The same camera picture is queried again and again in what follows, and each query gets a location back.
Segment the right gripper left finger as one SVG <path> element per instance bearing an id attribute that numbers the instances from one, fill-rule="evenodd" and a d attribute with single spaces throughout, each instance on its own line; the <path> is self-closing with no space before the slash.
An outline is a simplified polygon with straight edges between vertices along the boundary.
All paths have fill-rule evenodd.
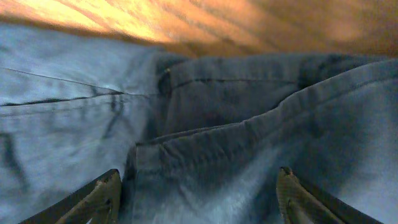
<path id="1" fill-rule="evenodd" d="M 21 224 L 117 224 L 120 198 L 119 171 L 110 169 Z"/>

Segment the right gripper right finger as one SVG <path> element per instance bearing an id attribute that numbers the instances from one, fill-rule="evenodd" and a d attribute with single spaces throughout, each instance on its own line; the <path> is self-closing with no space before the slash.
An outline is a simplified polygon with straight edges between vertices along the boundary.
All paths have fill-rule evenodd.
<path id="1" fill-rule="evenodd" d="M 289 167 L 277 176 L 279 211 L 285 224 L 382 224 L 310 182 Z"/>

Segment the dark blue denim shorts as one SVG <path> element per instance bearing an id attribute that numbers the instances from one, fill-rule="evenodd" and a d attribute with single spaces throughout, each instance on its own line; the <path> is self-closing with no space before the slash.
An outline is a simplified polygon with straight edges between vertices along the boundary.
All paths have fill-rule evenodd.
<path id="1" fill-rule="evenodd" d="M 110 169 L 120 223 L 281 223 L 281 167 L 397 222 L 397 60 L 188 58 L 1 24 L 1 222 Z"/>

